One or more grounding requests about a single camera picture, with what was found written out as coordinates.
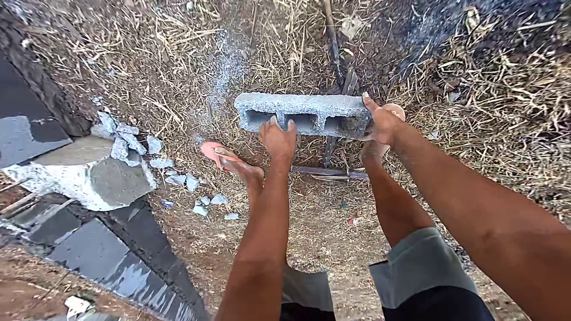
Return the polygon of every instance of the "block hole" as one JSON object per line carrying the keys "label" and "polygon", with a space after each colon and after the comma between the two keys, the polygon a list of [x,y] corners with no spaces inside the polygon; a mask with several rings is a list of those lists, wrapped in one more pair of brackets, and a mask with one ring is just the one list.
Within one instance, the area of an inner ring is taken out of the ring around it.
{"label": "block hole", "polygon": [[292,114],[285,115],[285,126],[290,119],[297,125],[298,130],[316,130],[317,129],[317,115],[313,114]]}
{"label": "block hole", "polygon": [[248,125],[252,127],[260,127],[263,122],[267,122],[275,113],[263,113],[261,111],[247,110],[246,111],[246,121]]}
{"label": "block hole", "polygon": [[327,117],[325,131],[336,131],[341,134],[351,135],[359,129],[359,119],[356,117]]}

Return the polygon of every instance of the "shorts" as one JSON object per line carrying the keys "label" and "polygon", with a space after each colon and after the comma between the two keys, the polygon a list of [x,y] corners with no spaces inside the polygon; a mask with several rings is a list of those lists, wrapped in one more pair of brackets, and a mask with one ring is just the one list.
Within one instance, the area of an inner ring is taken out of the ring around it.
{"label": "shorts", "polygon": [[[462,292],[460,296],[454,293],[455,297],[467,296],[468,300],[481,302],[476,286],[464,272],[458,256],[434,227],[409,234],[391,249],[386,261],[370,265],[369,271],[387,321],[387,311],[397,309],[411,297],[429,289],[446,293],[453,289],[453,292]],[[489,314],[483,302],[481,305],[485,310],[482,312]],[[327,273],[309,274],[286,267],[281,320],[304,319],[335,320]]]}

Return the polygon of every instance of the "pink flip-flop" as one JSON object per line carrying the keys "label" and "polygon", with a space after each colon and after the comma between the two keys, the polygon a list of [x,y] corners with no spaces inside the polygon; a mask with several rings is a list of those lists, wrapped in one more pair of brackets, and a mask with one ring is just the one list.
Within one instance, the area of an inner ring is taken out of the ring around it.
{"label": "pink flip-flop", "polygon": [[[223,149],[226,154],[221,154],[220,149]],[[222,166],[220,158],[224,158],[232,162],[244,162],[238,156],[236,156],[236,154],[234,154],[231,150],[229,150],[226,146],[217,142],[212,142],[212,141],[202,142],[200,144],[200,151],[204,156],[212,159],[216,163],[216,166],[218,166],[219,169],[226,172],[229,172],[230,170]]]}

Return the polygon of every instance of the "bare foot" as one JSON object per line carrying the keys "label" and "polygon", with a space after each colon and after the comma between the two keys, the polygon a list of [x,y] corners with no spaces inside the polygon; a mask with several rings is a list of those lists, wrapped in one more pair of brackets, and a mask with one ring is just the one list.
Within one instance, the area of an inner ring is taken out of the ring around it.
{"label": "bare foot", "polygon": [[[228,155],[235,157],[236,155],[229,152],[224,147],[218,147],[214,149],[218,154]],[[252,166],[245,162],[235,162],[228,160],[226,158],[220,157],[220,163],[225,168],[229,169],[232,173],[238,175],[238,177],[246,184],[252,182],[252,180],[262,181],[264,177],[264,170],[261,167]]]}

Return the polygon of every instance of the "dry grass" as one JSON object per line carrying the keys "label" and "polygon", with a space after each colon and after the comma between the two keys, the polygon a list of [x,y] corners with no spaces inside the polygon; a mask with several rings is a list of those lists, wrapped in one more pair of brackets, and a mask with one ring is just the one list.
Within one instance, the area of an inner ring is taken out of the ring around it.
{"label": "dry grass", "polygon": [[[247,224],[248,202],[241,181],[201,157],[196,142],[221,141],[267,169],[267,155],[255,135],[238,128],[232,99],[249,90],[316,94],[334,89],[320,3],[195,0],[192,12],[186,2],[147,0],[96,6],[50,0],[29,6],[37,28],[30,33],[32,49],[77,104],[95,110],[90,98],[103,96],[105,109],[164,139],[164,154],[175,159],[177,170],[206,179],[194,193],[161,184],[151,200],[156,219],[215,311]],[[334,12],[338,26],[352,14],[372,23],[383,10],[365,1],[333,6],[344,8]],[[364,27],[353,48],[370,47],[375,39],[369,34],[369,26]],[[438,132],[435,143],[446,152],[569,223],[568,55],[539,50],[516,63],[506,50],[474,61],[474,42],[468,37],[459,29],[441,57],[411,66],[404,82],[393,79],[386,88],[388,100],[404,106],[408,121],[422,133]],[[360,78],[361,89],[381,95],[384,82],[367,73]],[[445,82],[457,82],[454,91]],[[450,103],[452,92],[460,95]],[[324,144],[322,137],[300,137],[294,163],[317,166]],[[342,139],[333,167],[361,168],[360,148],[360,142]],[[393,154],[386,166],[429,210]],[[164,176],[158,172],[156,178],[162,182]],[[389,247],[378,227],[369,184],[326,182],[295,173],[289,183],[288,262],[305,271],[329,271],[338,318],[381,315],[366,265],[383,259]],[[228,195],[230,204],[213,207],[205,218],[191,212],[194,200],[219,192]],[[166,210],[160,205],[163,199],[176,205]],[[228,212],[238,212],[241,219],[225,221]],[[348,224],[351,218],[353,226]],[[490,298],[504,298],[488,280],[478,285],[488,289]]]}

